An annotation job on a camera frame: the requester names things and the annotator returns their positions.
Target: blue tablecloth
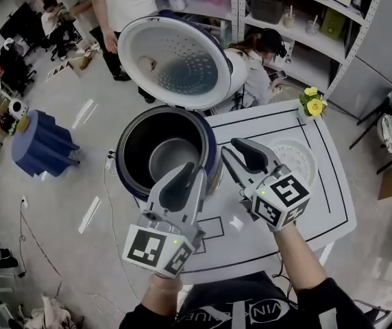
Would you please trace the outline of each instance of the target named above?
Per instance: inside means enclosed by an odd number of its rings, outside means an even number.
[[[72,151],[79,149],[70,132],[44,112],[32,110],[27,115],[27,129],[23,133],[16,131],[13,136],[13,161],[30,176],[47,171],[57,177],[68,166],[77,166],[78,162],[69,158]]]

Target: open lid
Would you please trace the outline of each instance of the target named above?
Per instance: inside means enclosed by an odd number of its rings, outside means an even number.
[[[231,87],[230,62],[203,29],[172,16],[148,16],[119,37],[121,64],[143,90],[192,110],[222,102]]]

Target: smartphone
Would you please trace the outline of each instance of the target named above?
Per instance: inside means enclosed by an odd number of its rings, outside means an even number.
[[[271,82],[274,80],[283,80],[284,78],[287,78],[287,75],[284,71],[278,71],[269,75]]]

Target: potted plant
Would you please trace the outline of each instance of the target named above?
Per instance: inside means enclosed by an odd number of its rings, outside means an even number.
[[[316,119],[323,114],[327,107],[327,102],[318,94],[315,87],[304,89],[304,94],[299,96],[298,112],[304,122]]]

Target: black shoe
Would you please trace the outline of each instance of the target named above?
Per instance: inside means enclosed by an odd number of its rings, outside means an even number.
[[[130,80],[130,76],[127,73],[120,73],[119,75],[114,75],[114,80],[120,82],[127,82]]]
[[[147,103],[154,103],[155,100],[156,99],[153,96],[144,97],[144,101],[146,101]]]

